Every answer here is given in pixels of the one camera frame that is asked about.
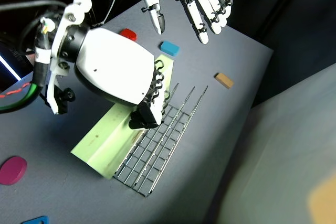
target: black curtain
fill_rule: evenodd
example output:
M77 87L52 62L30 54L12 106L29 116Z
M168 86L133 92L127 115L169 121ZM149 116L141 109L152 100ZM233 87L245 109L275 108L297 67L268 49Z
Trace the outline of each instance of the black curtain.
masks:
M335 0L234 0L229 25L274 49L255 105L336 62Z

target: wire grid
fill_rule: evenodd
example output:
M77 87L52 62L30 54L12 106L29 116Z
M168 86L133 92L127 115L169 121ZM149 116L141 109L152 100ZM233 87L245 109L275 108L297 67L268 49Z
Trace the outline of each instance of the wire grid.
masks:
M145 197L158 183L190 117L182 110L177 114L178 108L170 104L165 111L164 123L143 134L114 175L117 180Z

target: red wire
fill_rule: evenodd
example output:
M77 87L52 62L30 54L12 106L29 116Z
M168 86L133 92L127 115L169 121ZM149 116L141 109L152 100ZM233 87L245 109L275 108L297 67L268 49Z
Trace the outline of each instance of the red wire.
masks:
M20 93L28 85L30 85L30 82L23 84L22 88L19 88L19 89L16 89L16 90L12 90L12 91L8 91L6 94L0 94L0 98L5 98L8 95Z

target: pink round lid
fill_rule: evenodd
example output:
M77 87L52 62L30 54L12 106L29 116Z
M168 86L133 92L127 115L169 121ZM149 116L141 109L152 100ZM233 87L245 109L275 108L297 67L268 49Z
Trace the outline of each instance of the pink round lid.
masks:
M0 184L13 185L18 182L27 169L27 161L22 157L11 157L0 168Z

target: dark background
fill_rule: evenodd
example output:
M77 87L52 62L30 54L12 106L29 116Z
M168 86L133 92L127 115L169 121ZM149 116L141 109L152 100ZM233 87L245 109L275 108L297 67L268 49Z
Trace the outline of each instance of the dark background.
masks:
M93 0L97 22L111 1ZM117 0L110 18L138 1ZM275 51L255 104L335 63L335 19L334 0L234 0L228 24ZM23 63L14 65L20 71ZM0 89L4 89L15 80L8 81L0 70Z

